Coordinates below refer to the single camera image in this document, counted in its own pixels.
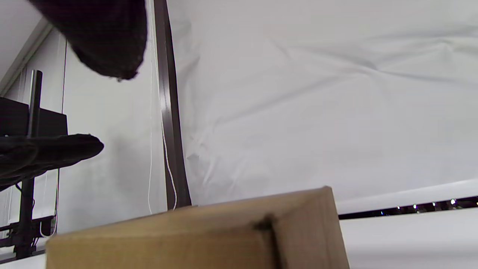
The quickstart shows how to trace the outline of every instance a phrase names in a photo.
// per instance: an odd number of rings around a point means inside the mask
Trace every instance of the dark metal pole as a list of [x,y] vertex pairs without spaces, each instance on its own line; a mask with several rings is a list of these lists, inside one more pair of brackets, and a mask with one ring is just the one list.
[[[38,136],[42,78],[43,73],[41,71],[32,71],[32,93],[28,115],[28,138]],[[34,184],[34,179],[22,180],[22,198],[20,201],[20,221],[18,230],[18,235],[21,239],[20,242],[15,244],[17,259],[30,257],[34,251],[34,247],[32,246],[34,240],[32,225]]]
[[176,84],[176,67],[174,65],[173,38],[166,0],[154,1],[154,18],[156,26],[156,49],[158,51],[159,92],[161,98],[161,117],[164,126],[164,166],[166,170],[166,196],[168,209],[174,207],[174,189],[168,166],[173,175],[177,196],[176,207],[191,205],[189,188],[183,157],[181,140],[181,123],[179,121],[179,104]]

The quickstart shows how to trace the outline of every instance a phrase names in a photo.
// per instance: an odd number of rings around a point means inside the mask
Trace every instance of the ceiling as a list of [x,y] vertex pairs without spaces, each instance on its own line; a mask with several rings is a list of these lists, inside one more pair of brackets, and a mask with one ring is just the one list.
[[26,0],[0,1],[0,93],[22,68],[22,62],[47,25]]

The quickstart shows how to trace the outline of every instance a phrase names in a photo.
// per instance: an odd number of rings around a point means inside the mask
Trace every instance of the black strip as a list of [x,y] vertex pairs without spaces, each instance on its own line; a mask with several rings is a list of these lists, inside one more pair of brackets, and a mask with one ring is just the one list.
[[339,215],[340,220],[417,214],[478,207],[478,196]]
[[273,215],[267,215],[264,217],[263,220],[253,225],[255,230],[259,231],[266,231],[271,234],[271,252],[272,252],[272,259],[274,261],[274,268],[282,269],[284,266],[282,265],[282,258],[281,258],[281,251],[279,249],[279,243],[277,241],[277,234],[274,231],[274,221],[275,218]]
[[169,23],[166,0],[154,0],[154,17],[156,26],[156,48],[158,51],[159,92],[161,113],[166,143],[164,166],[166,170],[166,195],[168,209],[174,207],[174,189],[168,167],[174,179],[176,189],[176,208],[191,205],[191,197],[186,181],[184,167],[181,125],[179,122],[179,105],[176,84],[176,67],[174,65],[173,39]]
[[[40,123],[40,97],[42,93],[43,73],[34,70],[32,74],[32,90],[30,98],[30,110],[28,119],[27,137],[38,136],[38,126]],[[34,179],[22,180],[22,198],[20,200],[20,220],[18,222],[18,234],[20,242],[15,244],[14,252],[17,259],[27,258],[34,251],[33,244],[33,190]]]

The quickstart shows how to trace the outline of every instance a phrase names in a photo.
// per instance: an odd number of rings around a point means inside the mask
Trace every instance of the white backdrop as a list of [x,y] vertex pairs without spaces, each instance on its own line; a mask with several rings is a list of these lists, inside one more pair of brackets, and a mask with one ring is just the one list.
[[168,5],[193,203],[476,179],[475,1]]

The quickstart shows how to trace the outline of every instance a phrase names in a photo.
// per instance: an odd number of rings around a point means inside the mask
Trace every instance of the metal rod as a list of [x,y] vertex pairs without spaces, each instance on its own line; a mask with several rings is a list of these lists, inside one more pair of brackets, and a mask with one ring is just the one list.
[[[38,70],[32,71],[32,93],[30,97],[30,107],[28,115],[27,137],[38,136],[38,126],[40,121],[40,98],[42,93],[43,73]],[[34,251],[33,247],[33,190],[34,179],[22,180],[22,198],[20,201],[20,221],[18,235],[20,241],[15,244],[17,259],[30,257]]]

